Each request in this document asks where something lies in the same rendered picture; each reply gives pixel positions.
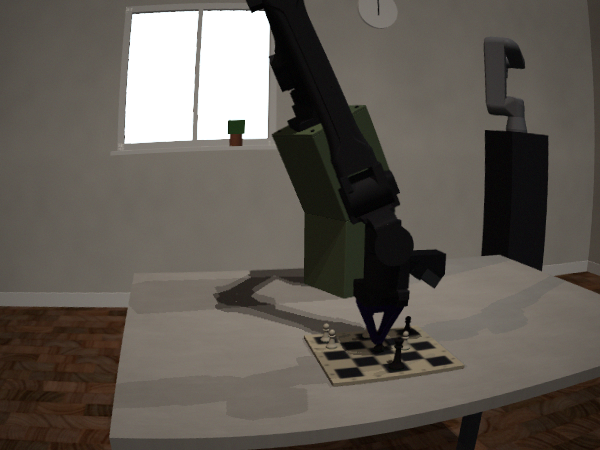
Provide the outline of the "white pawn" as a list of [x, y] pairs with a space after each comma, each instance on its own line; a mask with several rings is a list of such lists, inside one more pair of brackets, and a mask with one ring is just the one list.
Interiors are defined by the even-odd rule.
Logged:
[[408, 342], [407, 342], [408, 335], [409, 335], [409, 333], [408, 333], [407, 331], [404, 331], [404, 332], [403, 332], [403, 339], [404, 339], [404, 342], [403, 342], [403, 344], [402, 344], [402, 345], [403, 345], [403, 348], [402, 348], [401, 350], [409, 350], [409, 349], [410, 349], [410, 346], [408, 345]]
[[324, 324], [323, 328], [324, 328], [323, 329], [324, 334], [323, 334], [323, 337], [320, 339], [320, 341], [321, 342], [329, 342], [329, 339], [330, 339], [329, 333], [328, 333], [328, 331], [329, 331], [329, 324]]
[[335, 337], [335, 331], [334, 330], [330, 330], [329, 331], [329, 337], [330, 337], [329, 343], [326, 345], [326, 348], [328, 348], [328, 349], [335, 349], [335, 348], [337, 348], [337, 345], [335, 344], [335, 341], [334, 341], [334, 337]]

